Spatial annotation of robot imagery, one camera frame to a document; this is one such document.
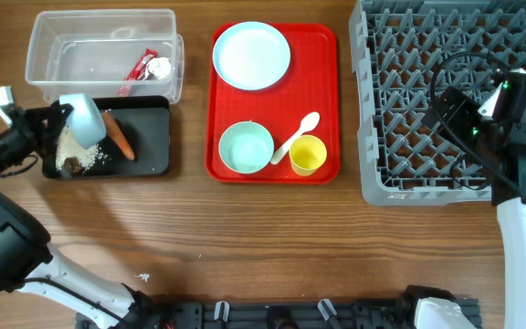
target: yellow cup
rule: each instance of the yellow cup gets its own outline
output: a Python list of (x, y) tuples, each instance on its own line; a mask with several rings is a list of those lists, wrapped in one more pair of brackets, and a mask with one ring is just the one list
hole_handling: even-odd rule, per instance
[(320, 138), (312, 135), (303, 135), (298, 138), (289, 149), (289, 159), (293, 171), (302, 176), (316, 172), (328, 157), (326, 145)]

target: carrot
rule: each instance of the carrot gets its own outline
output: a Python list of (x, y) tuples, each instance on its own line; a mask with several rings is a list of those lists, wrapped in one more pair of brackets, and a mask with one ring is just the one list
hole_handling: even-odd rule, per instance
[(123, 154), (125, 154), (129, 160), (135, 160), (135, 153), (129, 146), (129, 143), (127, 143), (127, 139), (125, 139), (125, 135), (123, 135), (123, 132), (119, 128), (117, 122), (115, 122), (115, 119), (113, 119), (110, 113), (104, 112), (102, 114), (102, 120), (105, 122), (105, 126), (107, 127), (107, 135), (109, 138), (114, 141), (117, 146), (119, 146), (121, 152), (123, 152)]

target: clear plastic container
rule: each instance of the clear plastic container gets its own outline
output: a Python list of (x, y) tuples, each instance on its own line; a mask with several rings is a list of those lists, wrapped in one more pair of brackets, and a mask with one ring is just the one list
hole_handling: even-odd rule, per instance
[[(124, 81), (146, 48), (170, 59), (162, 80)], [(131, 96), (162, 95), (176, 103), (184, 77), (184, 42), (169, 9), (112, 9), (42, 12), (36, 17), (26, 61), (26, 81), (44, 100), (85, 92), (115, 97), (131, 84)]]

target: red tray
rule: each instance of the red tray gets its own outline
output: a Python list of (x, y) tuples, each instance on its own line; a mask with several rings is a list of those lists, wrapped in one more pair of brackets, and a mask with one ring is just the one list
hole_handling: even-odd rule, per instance
[[(213, 36), (234, 24), (222, 25)], [(210, 64), (210, 100), (205, 164), (208, 173), (225, 183), (326, 184), (340, 171), (340, 124), (338, 113), (338, 57), (336, 36), (320, 24), (271, 24), (288, 40), (291, 60), (280, 81), (264, 90), (245, 91), (224, 82)], [(241, 175), (228, 169), (218, 154), (218, 141), (234, 123), (262, 124), (273, 136), (275, 149), (300, 127), (312, 111), (320, 123), (306, 133), (319, 137), (328, 149), (326, 163), (313, 175), (302, 177), (291, 169), (289, 154), (277, 165)]]

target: white spoon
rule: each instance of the white spoon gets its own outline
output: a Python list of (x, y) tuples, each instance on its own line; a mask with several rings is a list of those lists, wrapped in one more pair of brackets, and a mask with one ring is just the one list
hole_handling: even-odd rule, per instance
[(275, 151), (273, 156), (271, 157), (271, 164), (276, 165), (283, 159), (285, 154), (289, 152), (289, 148), (295, 142), (295, 140), (298, 139), (298, 137), (302, 136), (304, 133), (310, 132), (316, 128), (318, 125), (318, 122), (320, 122), (320, 114), (317, 112), (312, 112), (308, 115), (306, 115), (302, 120), (300, 124), (300, 128), (296, 133), (291, 136), (291, 138), (288, 139), (287, 142), (285, 142), (281, 147)]

